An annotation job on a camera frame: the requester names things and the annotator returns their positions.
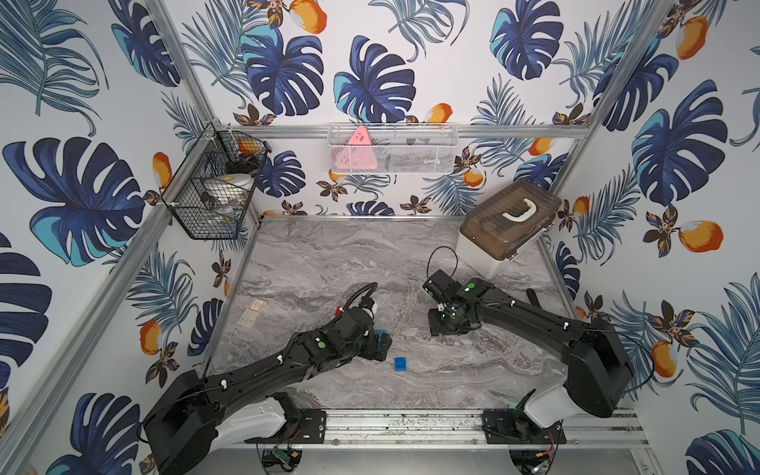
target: black cable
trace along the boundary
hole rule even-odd
[[[372,295],[373,292],[375,292],[378,289],[378,283],[377,282],[371,282],[362,287],[361,289],[357,290],[353,294],[351,294],[351,297],[348,298],[346,303],[343,305],[344,309],[348,309],[354,300],[360,295],[362,295],[364,292],[367,292],[365,295],[366,297],[369,297]]]
[[[510,307],[512,307],[512,306],[518,306],[519,309],[523,309],[522,306],[518,305],[518,302],[519,302],[518,300],[514,300],[514,303],[513,303],[512,301],[507,301],[507,300],[504,300],[504,299],[499,299],[497,297],[480,297],[478,300],[476,300],[475,304],[477,304],[482,299],[496,300],[498,302],[506,303]],[[641,350],[644,351],[644,353],[647,356],[649,356],[649,360],[651,361],[651,368],[649,370],[649,375],[647,376],[647,378],[644,381],[642,381],[641,384],[638,384],[638,385],[634,386],[633,388],[625,390],[623,392],[623,394],[628,394],[629,392],[633,392],[633,391],[636,391],[639,388],[642,388],[644,385],[646,385],[654,377],[654,356],[652,356],[651,352],[648,351],[647,348],[644,345],[642,345],[640,341],[634,340],[633,338],[631,338],[627,334],[622,333],[620,331],[616,331],[616,330],[603,330],[601,328],[584,328],[584,330],[586,330],[586,331],[598,331],[600,333],[614,333],[616,335],[619,335],[619,336],[622,336],[622,337],[626,337],[626,338],[629,339],[629,341],[631,341],[631,343],[633,343],[637,347],[641,348]]]
[[[459,256],[457,255],[457,252],[454,249],[448,247],[447,245],[440,245],[437,248],[433,249],[432,252],[430,253],[430,257],[428,257],[428,265],[427,265],[427,268],[425,269],[425,275],[427,279],[430,278],[430,261],[432,260],[432,255],[435,254],[435,251],[438,251],[439,249],[448,249],[449,251],[453,252],[454,257],[456,257],[457,259],[457,263],[454,265],[454,272],[456,272],[457,268],[459,267]]]

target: wall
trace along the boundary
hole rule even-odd
[[[630,395],[663,473],[757,473],[760,5],[684,3],[629,82],[662,94],[594,137],[550,237],[580,316],[646,348],[635,384],[654,355]]]
[[[2,434],[152,211],[144,197],[168,186],[201,122],[138,2],[4,2],[0,33]],[[140,406],[144,413],[178,372],[202,361],[233,295],[230,279],[253,232],[246,226],[231,242],[166,228],[33,467],[140,470]]]
[[[646,4],[192,0],[168,8],[222,122],[527,125],[585,123]],[[254,197],[270,214],[465,214],[518,169],[548,185],[572,144],[482,138],[458,145],[463,164],[447,176],[344,177],[329,175],[325,141],[271,142],[280,162],[269,174],[280,185],[259,185]]]
[[[166,182],[200,132],[150,18],[126,4],[0,5],[0,433],[150,213],[154,161]]]

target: storage box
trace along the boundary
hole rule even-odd
[[[457,255],[490,279],[554,224],[562,200],[518,180],[478,204],[459,228]]]

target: marble surface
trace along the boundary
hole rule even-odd
[[[422,290],[430,252],[456,245],[459,223],[448,220],[267,221],[251,260],[209,374],[230,371],[281,349],[294,331],[329,321],[336,306],[362,285],[377,281],[375,329],[393,337],[383,363],[355,358],[351,364],[288,387],[302,406],[331,408],[488,408],[517,403],[530,389],[564,380],[563,365],[532,343],[492,325],[459,336],[431,337]],[[441,249],[431,273],[454,268]],[[460,261],[454,275],[464,282],[477,273]],[[492,279],[527,301],[533,287],[541,306],[562,314],[562,304],[534,246],[503,275]],[[255,298],[268,307],[253,329],[237,325]],[[395,357],[407,371],[394,370]]]

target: cable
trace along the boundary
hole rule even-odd
[[[353,303],[353,301],[356,300],[356,298],[358,296],[360,296],[361,294],[363,294],[364,292],[367,292],[367,294],[365,295],[365,297],[371,296],[372,293],[377,290],[377,288],[378,288],[378,283],[377,282],[368,283],[367,285],[365,285],[361,289],[359,289],[356,292],[354,292],[353,294],[351,294],[351,297],[348,298],[348,300],[346,301],[346,303],[343,305],[343,308],[344,309],[348,309],[351,306],[351,304]]]
[[[438,251],[439,249],[448,249],[449,251],[454,253],[454,257],[456,257],[457,259],[457,263],[454,265],[454,272],[451,272],[451,275],[449,277],[453,277],[454,273],[457,271],[457,268],[459,267],[459,256],[457,255],[457,252],[454,249],[448,247],[447,245],[440,245],[437,248],[433,249],[432,252],[430,253],[430,257],[428,257],[428,265],[427,265],[427,268],[425,269],[425,275],[428,280],[430,279],[430,261],[432,260],[432,255],[435,254],[435,251]]]

